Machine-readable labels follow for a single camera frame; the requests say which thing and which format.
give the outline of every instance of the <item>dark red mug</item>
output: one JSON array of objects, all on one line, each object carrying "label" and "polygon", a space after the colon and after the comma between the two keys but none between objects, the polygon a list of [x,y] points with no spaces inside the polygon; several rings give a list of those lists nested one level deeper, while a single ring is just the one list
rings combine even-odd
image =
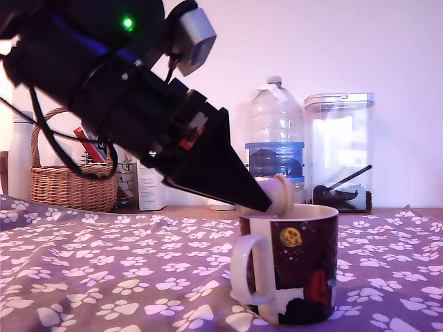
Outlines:
[{"label": "dark red mug", "polygon": [[281,219],[241,216],[230,263],[233,294],[272,324],[306,325],[334,311],[338,211],[295,204]]}]

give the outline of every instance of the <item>container lid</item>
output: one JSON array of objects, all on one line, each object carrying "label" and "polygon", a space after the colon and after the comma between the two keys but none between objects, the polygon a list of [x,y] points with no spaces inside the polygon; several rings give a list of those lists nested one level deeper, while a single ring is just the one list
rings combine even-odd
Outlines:
[{"label": "container lid", "polygon": [[305,99],[305,108],[310,112],[332,109],[369,108],[375,104],[374,93],[321,93]]}]

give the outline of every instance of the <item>green led light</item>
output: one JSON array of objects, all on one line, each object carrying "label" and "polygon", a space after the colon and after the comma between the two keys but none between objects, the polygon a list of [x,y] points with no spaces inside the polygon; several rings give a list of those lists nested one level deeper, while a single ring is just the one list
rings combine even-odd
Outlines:
[{"label": "green led light", "polygon": [[131,31],[134,28],[134,22],[129,17],[125,17],[123,19],[123,26],[126,30]]}]

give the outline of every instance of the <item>mug handle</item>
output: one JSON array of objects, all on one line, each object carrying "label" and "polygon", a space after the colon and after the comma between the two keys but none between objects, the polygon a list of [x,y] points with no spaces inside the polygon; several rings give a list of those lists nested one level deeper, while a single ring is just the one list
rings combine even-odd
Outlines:
[{"label": "mug handle", "polygon": [[274,276],[273,266],[268,259],[263,259],[260,263],[260,270],[254,268],[255,284],[257,292],[252,295],[248,288],[247,266],[249,255],[255,246],[256,257],[266,257],[270,247],[267,240],[256,234],[244,235],[235,244],[233,255],[230,260],[230,284],[234,294],[243,304],[258,306],[271,301],[274,296],[274,286],[271,280]]}]

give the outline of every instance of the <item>purple tablecloth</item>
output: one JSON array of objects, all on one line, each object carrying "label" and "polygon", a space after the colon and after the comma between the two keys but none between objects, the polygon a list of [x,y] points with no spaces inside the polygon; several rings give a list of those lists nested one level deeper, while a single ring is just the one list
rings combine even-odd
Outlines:
[{"label": "purple tablecloth", "polygon": [[[443,225],[340,215],[336,310],[297,331],[443,331]],[[233,297],[232,220],[0,198],[2,331],[279,331]]]}]

